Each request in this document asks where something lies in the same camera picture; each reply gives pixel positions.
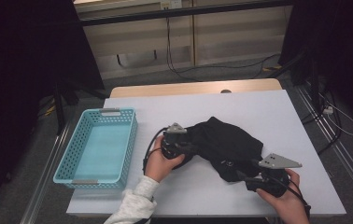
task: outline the hand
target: hand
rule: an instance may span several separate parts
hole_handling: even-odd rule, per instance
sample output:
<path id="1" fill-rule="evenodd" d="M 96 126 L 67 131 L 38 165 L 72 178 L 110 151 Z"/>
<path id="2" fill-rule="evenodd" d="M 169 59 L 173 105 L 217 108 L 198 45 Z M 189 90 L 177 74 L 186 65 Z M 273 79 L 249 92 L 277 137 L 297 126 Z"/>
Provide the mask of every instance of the hand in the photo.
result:
<path id="1" fill-rule="evenodd" d="M 148 176 L 160 183 L 171 170 L 178 166 L 185 159 L 185 155 L 180 155 L 174 159 L 168 160 L 162 154 L 161 146 L 164 136 L 156 138 L 153 149 L 149 152 L 148 163 L 145 176 Z"/>
<path id="2" fill-rule="evenodd" d="M 299 175 L 290 169 L 285 169 L 285 171 L 290 176 L 290 180 L 297 186 L 299 186 Z M 290 183 L 289 187 L 291 189 L 294 189 L 296 192 L 299 192 L 299 190 L 294 184 Z M 287 190 L 279 198 L 274 197 L 263 189 L 257 189 L 256 192 L 259 194 L 259 196 L 261 196 L 261 198 L 263 198 L 266 202 L 273 206 L 273 208 L 276 210 L 276 212 L 279 214 L 279 216 L 285 223 L 309 223 L 304 211 L 303 203 L 300 201 L 300 199 L 298 199 L 298 197 L 296 197 L 296 195 L 294 195 L 289 190 Z"/>

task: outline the black fabric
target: black fabric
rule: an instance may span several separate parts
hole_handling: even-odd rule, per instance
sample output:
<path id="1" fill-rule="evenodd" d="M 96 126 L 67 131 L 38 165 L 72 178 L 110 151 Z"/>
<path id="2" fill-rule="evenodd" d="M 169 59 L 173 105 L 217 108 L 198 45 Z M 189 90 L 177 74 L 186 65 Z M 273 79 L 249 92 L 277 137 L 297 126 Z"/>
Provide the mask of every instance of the black fabric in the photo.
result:
<path id="1" fill-rule="evenodd" d="M 188 133 L 199 148 L 198 155 L 210 161 L 222 179 L 240 181 L 237 170 L 249 177 L 259 174 L 252 160 L 262 160 L 263 143 L 241 128 L 211 117 L 189 127 Z"/>

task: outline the basket handle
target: basket handle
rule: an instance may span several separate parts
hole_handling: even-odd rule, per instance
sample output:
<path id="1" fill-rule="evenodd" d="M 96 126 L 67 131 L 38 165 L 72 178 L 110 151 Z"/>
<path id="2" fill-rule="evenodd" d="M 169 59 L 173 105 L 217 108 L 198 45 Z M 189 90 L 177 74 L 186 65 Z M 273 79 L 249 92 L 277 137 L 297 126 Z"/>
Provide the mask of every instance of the basket handle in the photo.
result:
<path id="1" fill-rule="evenodd" d="M 98 185 L 98 180 L 96 179 L 75 179 L 72 180 L 73 185 Z"/>
<path id="2" fill-rule="evenodd" d="M 99 111 L 102 116 L 120 116 L 120 108 L 102 108 Z"/>

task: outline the white table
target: white table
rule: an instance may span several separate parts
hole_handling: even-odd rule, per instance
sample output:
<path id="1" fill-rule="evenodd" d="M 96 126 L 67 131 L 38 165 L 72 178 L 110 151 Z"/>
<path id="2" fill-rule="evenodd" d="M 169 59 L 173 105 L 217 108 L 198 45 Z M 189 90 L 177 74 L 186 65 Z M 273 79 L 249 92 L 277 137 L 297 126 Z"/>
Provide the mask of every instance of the white table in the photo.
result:
<path id="1" fill-rule="evenodd" d="M 104 107 L 136 110 L 135 138 L 127 188 L 142 175 L 142 159 L 153 135 L 178 122 L 184 127 L 214 116 L 239 126 L 264 143 L 262 156 L 274 152 L 301 162 L 301 190 L 313 217 L 346 213 L 285 91 L 129 97 L 107 99 Z M 81 217 L 108 216 L 120 205 L 121 192 L 76 189 L 67 213 Z M 156 217 L 269 217 L 273 208 L 246 189 L 244 182 L 227 183 L 208 161 L 196 156 L 162 182 L 155 194 Z"/>

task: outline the blue plastic basket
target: blue plastic basket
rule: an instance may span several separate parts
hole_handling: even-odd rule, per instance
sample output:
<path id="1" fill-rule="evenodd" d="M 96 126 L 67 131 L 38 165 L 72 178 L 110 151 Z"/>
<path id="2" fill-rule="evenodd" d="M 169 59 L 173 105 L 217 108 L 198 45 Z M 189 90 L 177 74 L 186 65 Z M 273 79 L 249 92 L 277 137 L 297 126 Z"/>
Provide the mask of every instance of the blue plastic basket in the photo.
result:
<path id="1" fill-rule="evenodd" d="M 137 121 L 132 108 L 85 110 L 54 183 L 72 189 L 123 189 L 127 182 Z"/>

